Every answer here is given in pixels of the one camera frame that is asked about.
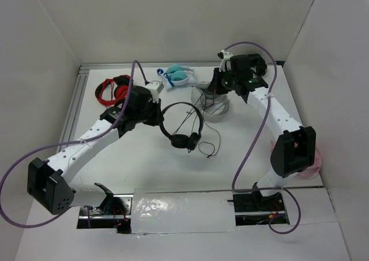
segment red wire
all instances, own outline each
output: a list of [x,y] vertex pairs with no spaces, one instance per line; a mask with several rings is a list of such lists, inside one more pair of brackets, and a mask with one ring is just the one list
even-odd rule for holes
[[105,88],[106,88],[106,86],[109,84],[109,79],[107,78],[104,82],[103,82],[103,88],[102,88],[102,90],[101,90],[101,92],[100,92],[100,99],[102,99],[103,98],[103,92],[105,91]]
[[119,211],[121,211],[123,217],[125,218],[125,221],[127,221],[126,213],[119,206],[117,206],[117,207],[118,207]]
[[113,224],[115,226],[115,207],[113,207]]
[[110,100],[112,101],[113,100],[113,91],[114,91],[114,82],[112,82],[111,84],[111,92],[110,92]]
[[275,206],[277,206],[277,214],[279,213],[279,211],[280,211],[280,209],[279,209],[279,205],[278,204],[276,204],[275,202],[273,202],[273,204],[275,205]]

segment white headphones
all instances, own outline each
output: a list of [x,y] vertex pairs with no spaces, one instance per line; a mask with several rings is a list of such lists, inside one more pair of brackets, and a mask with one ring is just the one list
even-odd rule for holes
[[157,74],[162,77],[166,90],[174,86],[196,84],[197,79],[194,77],[194,73],[195,69],[177,64],[171,65],[165,73],[163,69],[157,69]]
[[205,89],[208,83],[201,82],[191,91],[191,102],[201,111],[204,111],[204,120],[211,123],[221,121],[229,111],[227,95],[215,95]]

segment blue headphones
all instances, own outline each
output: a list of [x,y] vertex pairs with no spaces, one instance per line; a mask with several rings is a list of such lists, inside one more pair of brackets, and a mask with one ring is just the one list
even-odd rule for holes
[[197,83],[197,80],[193,77],[194,73],[195,69],[177,64],[171,65],[165,73],[163,69],[157,69],[157,74],[168,82],[169,85],[164,85],[167,89],[174,86],[185,85],[188,82]]

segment plastic wrap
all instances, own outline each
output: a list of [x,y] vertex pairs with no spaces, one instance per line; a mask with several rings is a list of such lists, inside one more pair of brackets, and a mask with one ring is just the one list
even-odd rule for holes
[[228,232],[236,229],[231,192],[135,193],[132,233]]

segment white table surface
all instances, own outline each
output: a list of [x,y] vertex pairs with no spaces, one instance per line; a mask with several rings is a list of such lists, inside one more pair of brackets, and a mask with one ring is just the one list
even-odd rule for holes
[[[283,260],[349,261],[340,226],[323,188],[291,189],[302,209],[300,226],[279,235],[267,225],[240,226],[218,233],[116,234],[113,229],[76,229],[78,208],[37,229],[24,230],[16,261],[65,260]],[[283,192],[291,224],[296,206]],[[28,224],[50,214],[34,201]],[[286,231],[291,225],[275,225]]]
[[[145,67],[148,80],[159,80],[156,67]],[[196,67],[195,76],[199,81],[210,81],[214,66]],[[130,74],[130,67],[121,69],[91,70],[86,85],[81,111],[78,117],[76,138],[94,124],[98,116],[105,110],[95,99],[94,91],[106,78],[120,74]],[[270,83],[273,67],[268,67],[265,80]],[[134,75],[135,84],[142,85],[143,80],[137,69]],[[299,114],[286,77],[281,66],[278,66],[277,82],[273,91],[276,99],[297,120]],[[160,93],[162,108],[177,101],[190,101],[191,87],[175,88]],[[103,183],[114,193],[132,193],[135,188],[154,191],[207,191],[228,190],[231,188],[233,176],[242,161],[262,118],[249,105],[234,93],[228,94],[231,99],[231,110],[220,123],[209,124],[221,134],[221,149],[217,156],[206,158],[198,149],[188,154],[187,150],[175,149],[170,141],[160,132],[159,127],[139,124],[125,134],[118,142],[100,152],[74,178],[72,185],[90,185]],[[165,115],[165,126],[174,131],[186,116],[190,107],[177,105]],[[189,134],[192,120],[181,129],[181,133]],[[218,145],[219,138],[211,129],[204,126],[202,141]],[[248,162],[243,168],[237,182],[239,188],[251,188],[270,167],[271,131],[265,127]],[[288,187],[322,186],[320,176],[310,180],[295,177]]]
[[[156,79],[156,68],[146,68],[147,77]],[[211,78],[210,68],[197,68],[201,77]],[[93,97],[95,87],[105,78],[128,73],[127,70],[91,71],[82,104],[76,136],[104,111]],[[271,72],[266,77],[270,81]],[[298,113],[289,92],[283,71],[274,91],[278,100],[296,118]],[[162,92],[163,106],[179,100],[189,100],[190,88]],[[102,182],[114,192],[133,192],[135,188],[150,190],[219,190],[229,189],[234,172],[253,138],[261,118],[238,97],[230,95],[232,111],[226,120],[214,126],[221,132],[222,148],[217,157],[207,159],[197,151],[171,147],[159,128],[137,126],[134,132],[101,152],[73,180],[75,184]],[[165,121],[175,127],[181,116]],[[204,129],[206,140],[217,141]],[[269,165],[270,139],[268,129],[261,139],[238,182],[251,187]],[[137,158],[137,150],[142,151]],[[312,180],[294,179],[290,186],[320,186],[320,177]],[[113,229],[76,229],[79,208],[74,207],[61,218],[37,229],[26,229],[21,239],[16,261],[26,260],[334,260],[348,261],[340,227],[329,196],[323,188],[293,188],[302,209],[302,220],[297,230],[278,235],[267,225],[241,226],[219,233],[177,234],[116,234]],[[288,230],[297,220],[296,206],[283,192],[291,225],[276,225]],[[209,215],[216,210],[209,210]],[[27,223],[42,222],[51,215],[34,201]]]

